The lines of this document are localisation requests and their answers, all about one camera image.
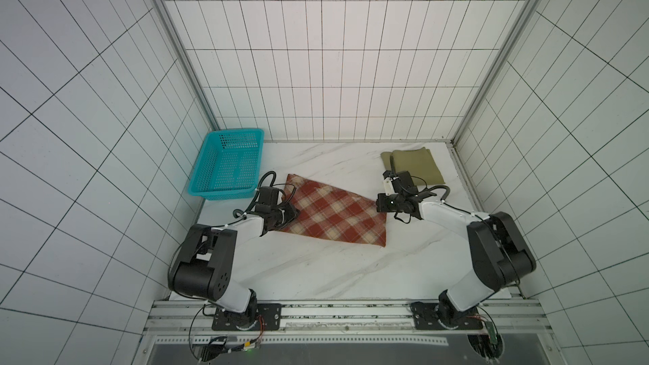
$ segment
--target white marble table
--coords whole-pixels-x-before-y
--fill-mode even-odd
[[[261,173],[277,183],[297,174],[370,199],[383,192],[380,154],[428,148],[451,188],[449,203],[471,207],[447,145],[432,143],[265,143]],[[199,223],[231,222],[250,199],[205,201]],[[387,245],[349,244],[271,231],[240,234],[232,279],[270,299],[435,299],[469,271],[468,244],[430,222],[387,219]],[[505,290],[499,298],[510,297]]]

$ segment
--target white tiled wall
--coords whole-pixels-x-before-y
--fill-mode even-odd
[[[219,125],[452,138],[523,0],[165,0]]]
[[[208,123],[151,0],[0,0],[2,362],[130,364]]]
[[[542,0],[458,142],[570,364],[649,355],[649,1]]]

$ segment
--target wire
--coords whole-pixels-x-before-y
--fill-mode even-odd
[[[453,206],[449,205],[445,200],[443,200],[442,202],[443,202],[446,206],[449,206],[451,209],[456,209],[456,210],[458,210],[458,211],[463,211],[463,212],[466,213],[467,215],[471,215],[471,213],[468,212],[468,211],[466,211],[466,210],[459,209],[458,207],[453,207]],[[484,220],[482,219],[482,217],[480,217],[479,215],[475,215],[475,214],[474,214],[473,216],[475,216],[475,217],[477,217],[478,219],[480,219],[480,221],[483,222],[484,225],[486,225],[486,226],[487,226],[491,231],[493,231],[493,227],[492,227],[491,225],[489,225],[486,221],[484,221]],[[501,245],[501,246],[500,246],[500,251],[502,251],[502,252],[505,254],[505,256],[507,257],[507,260],[509,261],[509,264],[511,265],[511,269],[512,269],[512,270],[514,271],[514,273],[516,274],[516,285],[517,285],[517,286],[520,285],[520,284],[521,284],[521,277],[519,276],[518,271],[516,271],[516,266],[514,266],[514,263],[511,262],[511,258],[509,257],[509,254],[507,253],[507,250],[505,249],[505,247],[503,247],[503,246]]]
[[[477,307],[478,309],[482,310],[483,312],[485,312],[485,314],[487,314],[487,316],[489,316],[489,320],[491,320],[491,323],[493,324],[493,328],[496,329],[496,336],[498,336],[498,334],[499,334],[499,332],[498,332],[498,326],[496,325],[496,321],[493,321],[493,319],[491,318],[491,314],[489,314],[489,313],[488,313],[484,308],[480,307],[480,305],[478,305],[478,306],[476,306],[476,307]]]
[[[422,192],[428,190],[428,183],[426,182],[426,180],[424,178],[419,177],[419,176],[414,176],[414,175],[410,175],[410,177],[414,177],[414,178],[419,179],[420,181],[424,182],[424,189],[422,190]]]
[[[295,186],[293,183],[278,183],[277,185],[273,185],[273,186],[281,186],[281,185],[284,185],[284,186],[290,185],[290,186],[293,187],[293,191],[291,192],[291,195],[288,197],[288,199],[286,199],[286,200],[284,200],[282,202],[282,204],[288,203],[288,201],[293,199],[293,196],[295,196],[295,192],[297,191],[297,186]]]
[[[255,338],[255,342],[259,342],[261,344],[262,335],[264,335],[264,331],[266,329],[266,322],[264,321],[264,318],[262,317],[261,314],[259,315],[259,328],[261,331],[259,333],[259,337]]]
[[[397,211],[397,212],[394,212],[394,218],[396,218],[397,220],[399,220],[401,223],[409,224],[409,223],[410,223],[410,220],[412,220],[412,215],[408,215],[408,221],[406,222],[406,221],[404,221],[404,219],[402,219],[401,217],[397,217],[396,215],[398,215],[398,214],[399,214],[398,211]]]
[[[207,306],[207,305],[203,305],[203,307],[201,307],[201,308],[199,309],[199,311],[196,312],[196,314],[194,314],[194,318],[191,319],[190,330],[187,332],[187,343],[188,343],[189,346],[190,346],[190,353],[191,353],[191,356],[192,356],[192,357],[196,358],[196,361],[200,361],[200,359],[199,359],[199,357],[197,357],[196,354],[194,353],[194,346],[193,346],[193,344],[191,343],[191,328],[194,326],[194,321],[196,321],[196,318],[198,317],[199,313],[200,313],[201,311],[205,310],[205,307],[206,307],[206,306]]]
[[[175,275],[174,275],[174,277],[173,277],[173,279],[172,279],[172,277],[171,277],[171,267],[173,266],[173,262],[174,262],[174,260],[176,259],[176,254],[178,253],[178,251],[180,251],[181,247],[185,244],[186,241],[187,241],[187,239],[185,239],[185,240],[181,243],[181,245],[179,245],[178,248],[176,248],[176,251],[173,253],[173,256],[172,256],[172,258],[171,258],[171,263],[172,263],[172,264],[169,265],[169,266],[167,267],[167,283],[168,283],[167,286],[169,287],[169,289],[173,290],[173,291],[176,292],[178,295],[183,296],[183,297],[186,297],[187,299],[205,300],[205,299],[203,299],[203,298],[201,298],[201,297],[191,297],[191,296],[187,296],[187,295],[182,294],[182,293],[180,293],[179,291],[175,290],[174,288],[172,288],[172,286],[173,286],[173,284],[174,284],[173,281],[174,281],[174,279],[175,279]],[[202,248],[202,247],[205,245],[206,242],[207,242],[207,241],[203,241],[203,242],[201,242],[200,245],[199,245],[199,246],[196,248],[196,250],[194,251],[194,253],[191,254],[191,256],[192,256],[192,257],[195,256],[196,253],[199,251],[199,249]]]
[[[218,310],[218,307],[215,304],[212,303],[212,304],[208,304],[208,305],[203,306],[203,308],[201,310],[201,312],[203,313],[203,316],[205,316],[205,317],[216,317],[216,312],[214,312],[214,314],[206,314],[205,313],[205,308],[206,307],[216,307],[217,310]]]

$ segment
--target blue plastic basket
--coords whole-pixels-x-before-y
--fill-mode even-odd
[[[187,190],[207,200],[255,195],[262,163],[264,131],[242,128],[207,134]]]

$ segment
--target plaid cloth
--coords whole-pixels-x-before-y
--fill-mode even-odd
[[[374,200],[324,183],[289,174],[284,191],[301,210],[287,233],[318,239],[374,244],[385,247],[385,213],[378,213]]]

